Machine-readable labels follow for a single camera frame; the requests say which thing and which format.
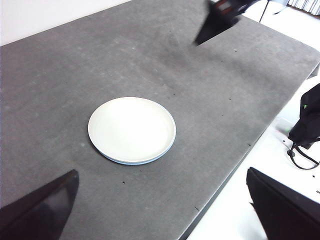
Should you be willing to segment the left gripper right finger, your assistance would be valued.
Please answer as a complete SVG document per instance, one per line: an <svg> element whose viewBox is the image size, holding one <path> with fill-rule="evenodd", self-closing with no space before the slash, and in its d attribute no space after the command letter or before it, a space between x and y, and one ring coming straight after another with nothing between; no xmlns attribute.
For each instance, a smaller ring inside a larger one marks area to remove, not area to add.
<svg viewBox="0 0 320 240"><path fill-rule="evenodd" d="M320 204L250 167L246 184L269 240L318 240Z"/></svg>

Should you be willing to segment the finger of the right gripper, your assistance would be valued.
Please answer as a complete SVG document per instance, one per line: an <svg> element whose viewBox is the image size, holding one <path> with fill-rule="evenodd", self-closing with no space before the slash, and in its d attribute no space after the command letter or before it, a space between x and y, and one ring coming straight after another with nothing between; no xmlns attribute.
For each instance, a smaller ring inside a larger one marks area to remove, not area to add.
<svg viewBox="0 0 320 240"><path fill-rule="evenodd" d="M199 46L211 38L221 34L227 29L233 27L238 21L239 14L223 14L215 8L212 0L205 1L208 15L205 18L195 40L194 44Z"/></svg>

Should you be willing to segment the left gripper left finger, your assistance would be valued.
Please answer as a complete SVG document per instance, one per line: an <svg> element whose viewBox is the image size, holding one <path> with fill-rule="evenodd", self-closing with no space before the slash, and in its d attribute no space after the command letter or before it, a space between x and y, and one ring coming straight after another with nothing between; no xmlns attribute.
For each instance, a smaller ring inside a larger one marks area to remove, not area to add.
<svg viewBox="0 0 320 240"><path fill-rule="evenodd" d="M73 169L0 209L2 240L58 240L79 189Z"/></svg>

